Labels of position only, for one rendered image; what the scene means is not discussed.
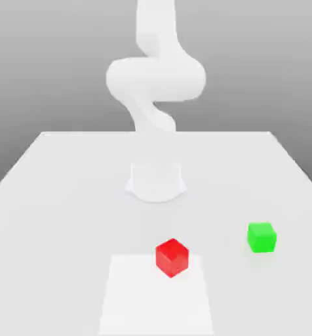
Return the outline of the small green cube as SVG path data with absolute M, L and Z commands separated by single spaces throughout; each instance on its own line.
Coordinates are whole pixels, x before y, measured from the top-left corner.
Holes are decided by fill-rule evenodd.
M 253 253 L 272 253 L 277 233 L 270 222 L 251 222 L 248 224 L 247 242 Z

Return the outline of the small red cube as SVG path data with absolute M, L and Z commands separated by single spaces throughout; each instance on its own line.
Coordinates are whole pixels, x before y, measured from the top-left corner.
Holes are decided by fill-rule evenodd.
M 155 248 L 155 264 L 169 278 L 173 278 L 188 268 L 189 249 L 171 238 Z

